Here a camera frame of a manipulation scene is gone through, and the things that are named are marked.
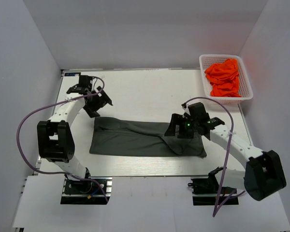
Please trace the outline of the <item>dark grey t shirt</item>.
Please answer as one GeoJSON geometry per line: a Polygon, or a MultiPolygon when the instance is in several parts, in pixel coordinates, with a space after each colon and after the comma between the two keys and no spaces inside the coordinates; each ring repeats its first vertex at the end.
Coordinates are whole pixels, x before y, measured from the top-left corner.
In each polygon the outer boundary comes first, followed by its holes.
{"type": "Polygon", "coordinates": [[[179,139],[165,136],[165,122],[141,122],[120,120],[113,117],[97,117],[89,149],[90,154],[128,157],[199,157],[207,153],[201,137],[179,139]]]}

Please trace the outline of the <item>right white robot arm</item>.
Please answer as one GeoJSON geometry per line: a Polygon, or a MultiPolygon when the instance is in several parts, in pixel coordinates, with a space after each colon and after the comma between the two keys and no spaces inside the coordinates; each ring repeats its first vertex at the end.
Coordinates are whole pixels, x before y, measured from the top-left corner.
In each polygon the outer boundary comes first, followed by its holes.
{"type": "Polygon", "coordinates": [[[194,179],[189,184],[193,187],[194,194],[218,192],[221,178],[224,179],[224,189],[241,189],[256,201],[261,201],[286,187],[281,160],[275,151],[263,151],[231,133],[221,119],[209,116],[201,102],[184,107],[188,111],[183,115],[172,114],[164,135],[176,136],[179,139],[192,139],[195,135],[204,136],[228,150],[244,167],[244,171],[224,171],[218,167],[209,172],[207,178],[194,179]]]}

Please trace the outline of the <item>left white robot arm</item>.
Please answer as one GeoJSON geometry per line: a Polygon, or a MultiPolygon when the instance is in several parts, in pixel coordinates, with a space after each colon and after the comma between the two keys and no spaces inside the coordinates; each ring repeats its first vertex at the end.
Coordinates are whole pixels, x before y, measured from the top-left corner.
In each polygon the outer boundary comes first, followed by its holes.
{"type": "Polygon", "coordinates": [[[94,81],[101,78],[80,75],[79,81],[66,92],[66,100],[46,121],[37,125],[38,150],[41,158],[57,165],[65,175],[74,180],[89,178],[89,170],[84,167],[75,153],[75,143],[71,125],[81,110],[90,118],[99,117],[98,110],[112,105],[112,100],[103,86],[94,87],[94,81]]]}

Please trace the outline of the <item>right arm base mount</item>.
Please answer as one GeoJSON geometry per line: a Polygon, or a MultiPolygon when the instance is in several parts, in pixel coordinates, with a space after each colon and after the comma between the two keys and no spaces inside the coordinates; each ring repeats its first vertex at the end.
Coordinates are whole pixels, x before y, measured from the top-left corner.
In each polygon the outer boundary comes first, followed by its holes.
{"type": "MultiPolygon", "coordinates": [[[[188,188],[192,190],[192,200],[194,206],[214,206],[218,193],[218,184],[208,178],[193,178],[188,183],[188,188]]],[[[232,192],[232,188],[222,187],[218,205],[221,204],[232,192]]],[[[237,191],[225,202],[225,205],[239,205],[238,198],[235,197],[237,191]]]]}

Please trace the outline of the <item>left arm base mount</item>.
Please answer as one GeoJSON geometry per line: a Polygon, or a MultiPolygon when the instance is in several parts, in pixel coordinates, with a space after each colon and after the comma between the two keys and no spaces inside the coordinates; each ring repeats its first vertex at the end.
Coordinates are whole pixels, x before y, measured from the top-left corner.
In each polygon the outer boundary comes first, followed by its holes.
{"type": "Polygon", "coordinates": [[[61,205],[107,205],[112,191],[111,177],[98,177],[94,182],[65,179],[60,204],[61,205]]]}

